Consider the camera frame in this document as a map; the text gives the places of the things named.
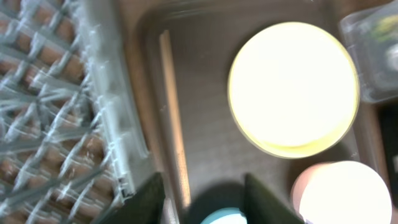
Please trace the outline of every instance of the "metal grid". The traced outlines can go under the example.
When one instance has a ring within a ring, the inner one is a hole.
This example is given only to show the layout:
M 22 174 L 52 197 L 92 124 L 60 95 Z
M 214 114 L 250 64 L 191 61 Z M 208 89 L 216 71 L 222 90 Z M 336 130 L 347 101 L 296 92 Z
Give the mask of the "metal grid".
M 88 223 L 119 205 L 70 1 L 0 2 L 0 217 Z

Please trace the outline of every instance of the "metal mesh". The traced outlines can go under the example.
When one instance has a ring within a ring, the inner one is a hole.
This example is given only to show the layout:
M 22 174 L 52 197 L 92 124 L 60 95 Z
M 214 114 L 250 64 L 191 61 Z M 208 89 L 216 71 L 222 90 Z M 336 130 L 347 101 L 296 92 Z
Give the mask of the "metal mesh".
M 119 203 L 70 1 L 0 1 L 0 217 L 88 223 Z

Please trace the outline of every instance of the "tray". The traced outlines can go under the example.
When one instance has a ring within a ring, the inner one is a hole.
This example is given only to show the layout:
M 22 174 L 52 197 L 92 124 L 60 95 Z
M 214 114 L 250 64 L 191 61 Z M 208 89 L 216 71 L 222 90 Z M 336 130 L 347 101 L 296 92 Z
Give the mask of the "tray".
M 340 143 L 313 157 L 270 156 L 239 132 L 227 101 L 229 68 L 248 39 L 286 21 L 316 25 L 339 39 L 332 9 L 329 1 L 317 0 L 190 1 L 161 6 L 143 18 L 141 45 L 165 139 L 169 172 L 165 175 L 172 180 L 171 207 L 181 222 L 199 223 L 190 208 L 214 192 L 221 192 L 223 200 L 214 203 L 241 207 L 239 186 L 246 173 L 290 206 L 291 186 L 307 167 L 324 161 L 359 161 L 352 130 Z

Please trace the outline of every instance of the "clear plastic container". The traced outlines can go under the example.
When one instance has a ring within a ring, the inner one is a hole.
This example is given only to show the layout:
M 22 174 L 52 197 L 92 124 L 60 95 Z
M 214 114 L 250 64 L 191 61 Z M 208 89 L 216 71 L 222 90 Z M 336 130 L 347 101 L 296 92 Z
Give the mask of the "clear plastic container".
M 362 100 L 398 96 L 398 1 L 351 14 L 340 28 L 358 69 Z

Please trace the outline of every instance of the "lattice pattern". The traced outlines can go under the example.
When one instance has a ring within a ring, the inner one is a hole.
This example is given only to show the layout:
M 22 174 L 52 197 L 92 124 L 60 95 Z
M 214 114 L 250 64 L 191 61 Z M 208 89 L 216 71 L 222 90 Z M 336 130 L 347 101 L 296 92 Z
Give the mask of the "lattice pattern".
M 88 223 L 119 203 L 69 17 L 71 4 L 0 2 L 0 217 L 5 223 Z

